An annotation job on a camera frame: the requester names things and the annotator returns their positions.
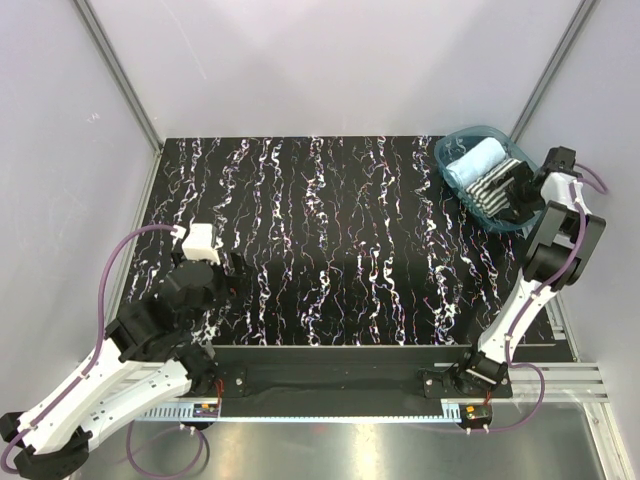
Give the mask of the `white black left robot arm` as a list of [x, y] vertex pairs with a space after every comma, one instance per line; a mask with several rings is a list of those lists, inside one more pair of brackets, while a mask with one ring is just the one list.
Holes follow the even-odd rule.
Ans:
[[103, 342], [45, 400], [1, 418], [2, 468], [24, 479], [64, 479], [140, 414], [219, 386], [213, 355], [193, 342], [205, 316], [240, 300], [251, 283], [237, 253], [224, 267], [184, 260], [121, 308]]

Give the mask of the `light blue towel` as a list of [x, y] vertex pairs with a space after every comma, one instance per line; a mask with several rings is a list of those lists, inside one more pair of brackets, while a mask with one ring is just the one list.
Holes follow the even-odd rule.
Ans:
[[466, 189], [504, 161], [506, 155], [506, 150], [498, 140], [485, 138], [461, 158], [451, 162], [445, 172], [453, 179], [456, 186]]

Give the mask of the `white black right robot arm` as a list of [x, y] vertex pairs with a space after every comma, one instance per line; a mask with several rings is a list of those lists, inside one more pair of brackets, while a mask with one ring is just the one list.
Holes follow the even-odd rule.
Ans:
[[525, 241], [517, 282], [496, 319], [454, 371], [466, 396], [495, 390], [513, 367], [515, 349], [545, 305], [574, 284], [600, 241], [606, 220], [593, 214], [582, 195], [585, 184], [601, 193], [604, 183], [575, 170], [576, 152], [553, 147], [536, 171], [519, 162], [485, 179], [481, 211], [499, 220], [535, 224]]

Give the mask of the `green white striped towel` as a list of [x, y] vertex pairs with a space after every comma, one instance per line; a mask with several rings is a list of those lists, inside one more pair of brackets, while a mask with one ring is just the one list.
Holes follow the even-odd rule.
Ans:
[[505, 190], [514, 181], [513, 173], [521, 164], [521, 160], [508, 158], [466, 189], [466, 193], [487, 218], [494, 217], [510, 205]]

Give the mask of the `teal transparent plastic bin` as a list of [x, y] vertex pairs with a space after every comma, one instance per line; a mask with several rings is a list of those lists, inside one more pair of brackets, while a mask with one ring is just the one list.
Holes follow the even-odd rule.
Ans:
[[539, 166], [506, 134], [489, 126], [459, 130], [436, 141], [445, 183], [490, 232], [532, 226], [543, 209], [530, 185]]

